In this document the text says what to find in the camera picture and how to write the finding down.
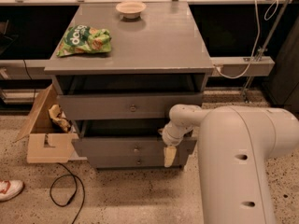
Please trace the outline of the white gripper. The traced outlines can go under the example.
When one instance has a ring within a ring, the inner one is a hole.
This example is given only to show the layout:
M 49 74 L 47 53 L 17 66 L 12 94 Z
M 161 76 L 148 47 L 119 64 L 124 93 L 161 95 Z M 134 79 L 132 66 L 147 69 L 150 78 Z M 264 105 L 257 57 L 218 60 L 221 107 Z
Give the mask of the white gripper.
M 164 148 L 164 166 L 166 168 L 171 167 L 176 154 L 177 148 L 182 140 L 187 130 L 183 126 L 178 126 L 174 122 L 170 121 L 164 128 L 158 129 L 158 134 L 162 135 L 162 139 L 167 147 Z

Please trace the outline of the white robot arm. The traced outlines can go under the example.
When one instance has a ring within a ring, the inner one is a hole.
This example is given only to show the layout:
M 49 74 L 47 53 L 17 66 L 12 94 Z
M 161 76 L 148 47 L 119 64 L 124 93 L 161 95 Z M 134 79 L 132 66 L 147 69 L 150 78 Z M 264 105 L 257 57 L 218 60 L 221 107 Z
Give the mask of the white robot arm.
M 197 155 L 205 224 L 276 224 L 265 160 L 299 146 L 299 120 L 281 108 L 174 105 L 164 126 L 164 165 L 199 129 Z

